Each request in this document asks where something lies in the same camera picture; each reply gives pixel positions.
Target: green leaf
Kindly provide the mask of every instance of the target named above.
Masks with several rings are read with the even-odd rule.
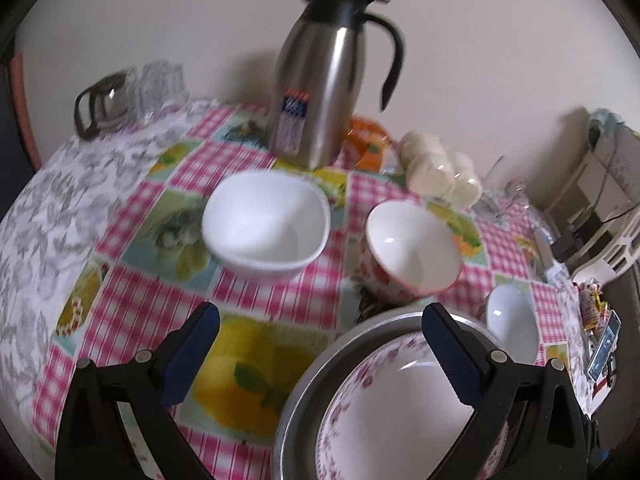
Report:
[[[274,386],[266,393],[260,405],[264,408],[271,408],[279,415],[284,408],[284,403],[287,402],[287,397],[289,397],[289,394],[285,390]]]
[[[251,394],[266,395],[271,385],[251,365],[236,363],[234,369],[236,384]]]

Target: red patterned bowl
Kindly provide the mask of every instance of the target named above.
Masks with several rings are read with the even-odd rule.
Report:
[[[373,208],[360,242],[360,281],[398,305],[452,286],[462,272],[453,232],[423,206],[388,200]]]

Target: screw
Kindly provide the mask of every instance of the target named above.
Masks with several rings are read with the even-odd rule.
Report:
[[[81,357],[78,359],[78,361],[76,361],[76,368],[82,370],[83,368],[87,368],[90,364],[91,359],[89,359],[88,357]]]
[[[148,363],[149,361],[151,361],[152,355],[153,354],[151,353],[151,350],[141,350],[136,354],[136,362]]]
[[[494,350],[491,352],[491,359],[496,363],[505,363],[507,362],[507,354],[502,350]]]
[[[551,365],[553,368],[555,368],[559,372],[564,370],[564,363],[557,357],[554,357],[553,359],[551,359]]]

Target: brown glass handle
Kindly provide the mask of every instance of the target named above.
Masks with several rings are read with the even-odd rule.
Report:
[[[89,94],[89,115],[91,116],[91,123],[89,124],[88,127],[85,128],[84,124],[82,123],[82,116],[80,115],[79,107],[80,107],[80,101],[86,94]],[[96,99],[96,94],[94,92],[94,87],[92,86],[89,86],[89,88],[85,89],[76,98],[76,107],[74,109],[76,133],[78,134],[78,137],[84,140],[92,140],[98,136],[98,126],[97,126],[97,121],[95,120],[95,113],[94,113],[95,99]]]

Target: stainless steel bowl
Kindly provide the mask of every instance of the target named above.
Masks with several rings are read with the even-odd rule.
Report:
[[[371,352],[401,335],[420,332],[423,304],[379,314],[338,338],[302,375],[280,415],[271,457],[273,480],[316,480],[316,438],[322,417],[338,387]],[[487,351],[499,348],[477,320],[447,309],[473,332]]]

